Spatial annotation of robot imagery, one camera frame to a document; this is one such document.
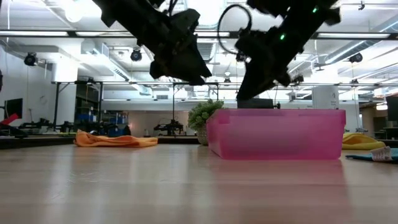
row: workbench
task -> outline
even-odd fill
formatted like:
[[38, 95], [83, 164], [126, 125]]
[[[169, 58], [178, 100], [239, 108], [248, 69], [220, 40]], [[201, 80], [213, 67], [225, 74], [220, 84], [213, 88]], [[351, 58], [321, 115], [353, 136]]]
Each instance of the workbench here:
[[394, 164], [226, 161], [178, 144], [0, 151], [2, 224], [396, 224], [397, 211]]

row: ceiling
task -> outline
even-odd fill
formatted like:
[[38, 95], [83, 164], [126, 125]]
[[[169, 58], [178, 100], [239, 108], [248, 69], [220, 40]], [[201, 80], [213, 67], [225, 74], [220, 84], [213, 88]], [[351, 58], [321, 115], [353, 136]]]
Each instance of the ceiling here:
[[[67, 3], [72, 0], [3, 0], [0, 12], [0, 29], [20, 29], [20, 30], [125, 30], [120, 24], [115, 23], [112, 27], [106, 27], [101, 19], [101, 11], [90, 0], [79, 0], [78, 7], [69, 9]], [[234, 3], [243, 4], [242, 0], [179, 0], [175, 11], [181, 11], [187, 7], [192, 7], [202, 14], [198, 29], [214, 30], [218, 18], [223, 9]], [[396, 0], [365, 0], [367, 4], [362, 11], [358, 0], [341, 0], [342, 22], [336, 26], [321, 26], [319, 31], [323, 32], [379, 32], [380, 25], [391, 18], [396, 18], [398, 22], [398, 2]], [[71, 15], [68, 11], [78, 10], [83, 16], [77, 22], [71, 22], [76, 15]], [[257, 11], [251, 11], [253, 16], [253, 29], [267, 30], [272, 26], [277, 26], [282, 22], [281, 18], [265, 16]], [[221, 30], [231, 31], [245, 27], [247, 15], [239, 9], [232, 9], [227, 13], [221, 23]], [[56, 46], [75, 60], [81, 63], [79, 75], [92, 76], [97, 80], [113, 81], [119, 80], [109, 69], [104, 69], [101, 61], [89, 60], [81, 57], [81, 43], [83, 39], [27, 39], [12, 38], [9, 45], [13, 50], [23, 53], [23, 46], [48, 45]], [[120, 66], [124, 71], [137, 81], [153, 81], [149, 75], [149, 65], [151, 55], [149, 51], [141, 49], [142, 60], [133, 62], [129, 55], [133, 48], [137, 47], [135, 39], [95, 39], [95, 45], [100, 46], [105, 43], [109, 47], [109, 57]], [[236, 40], [223, 40], [223, 44], [228, 49], [234, 49]], [[289, 64], [292, 75], [303, 74], [305, 80], [316, 80], [317, 82], [329, 82], [339, 79], [350, 81], [353, 77], [365, 77], [363, 83], [383, 82], [391, 80], [397, 75], [393, 58], [397, 58], [398, 51], [395, 41], [383, 41], [377, 43], [361, 53], [364, 60], [361, 63], [350, 64], [341, 60], [333, 65], [323, 67], [326, 74], [319, 78], [319, 71], [314, 64], [320, 62], [322, 57], [341, 50], [344, 46], [352, 43], [348, 40], [310, 40], [305, 45], [302, 55], [297, 55], [296, 59]], [[213, 78], [209, 81], [217, 80], [222, 82], [229, 74], [232, 81], [241, 82], [244, 75], [243, 64], [236, 63], [233, 55], [225, 54], [215, 40], [200, 40], [198, 48], [203, 58], [208, 57], [210, 63], [208, 67], [213, 72]], [[391, 66], [390, 69], [379, 71], [380, 68]]]

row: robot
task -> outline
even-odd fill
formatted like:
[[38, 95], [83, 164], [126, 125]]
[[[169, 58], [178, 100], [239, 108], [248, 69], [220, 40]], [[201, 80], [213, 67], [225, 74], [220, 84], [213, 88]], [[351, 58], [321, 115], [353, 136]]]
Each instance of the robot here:
[[[165, 0], [93, 0], [102, 10], [102, 21], [110, 27], [118, 21], [134, 37], [138, 45], [145, 45], [154, 53], [150, 65], [153, 78], [169, 76], [202, 85], [202, 79], [211, 76], [197, 49], [197, 37], [193, 34], [198, 25], [199, 13], [194, 9], [172, 14], [178, 0], [170, 0], [168, 11], [157, 9]], [[331, 9], [337, 0], [247, 0], [247, 5], [265, 15], [281, 16], [279, 27], [267, 32], [252, 30], [252, 21], [239, 31], [235, 44], [236, 59], [245, 63], [246, 73], [237, 99], [249, 100], [274, 88], [277, 83], [288, 86], [292, 81], [287, 65], [304, 51], [303, 46], [326, 22], [329, 26], [340, 23], [340, 9]], [[233, 7], [228, 6], [223, 16]]]

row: green plant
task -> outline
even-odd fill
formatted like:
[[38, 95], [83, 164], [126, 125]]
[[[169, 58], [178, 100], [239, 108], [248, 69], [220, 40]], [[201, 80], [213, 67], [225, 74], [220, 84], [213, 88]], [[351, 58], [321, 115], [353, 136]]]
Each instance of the green plant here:
[[199, 130], [206, 124], [206, 120], [218, 109], [222, 109], [223, 101], [208, 100], [206, 103], [199, 103], [192, 108], [188, 115], [188, 126]]

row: yellow cloth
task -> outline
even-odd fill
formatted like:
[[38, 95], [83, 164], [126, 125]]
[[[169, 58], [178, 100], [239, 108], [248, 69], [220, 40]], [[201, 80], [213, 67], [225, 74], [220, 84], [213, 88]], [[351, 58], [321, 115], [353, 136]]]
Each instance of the yellow cloth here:
[[155, 146], [157, 144], [157, 138], [136, 138], [133, 136], [109, 138], [105, 136], [94, 136], [79, 130], [76, 134], [74, 143], [80, 147], [148, 147]]
[[384, 142], [377, 141], [361, 133], [346, 133], [343, 136], [343, 149], [372, 150], [385, 146]]

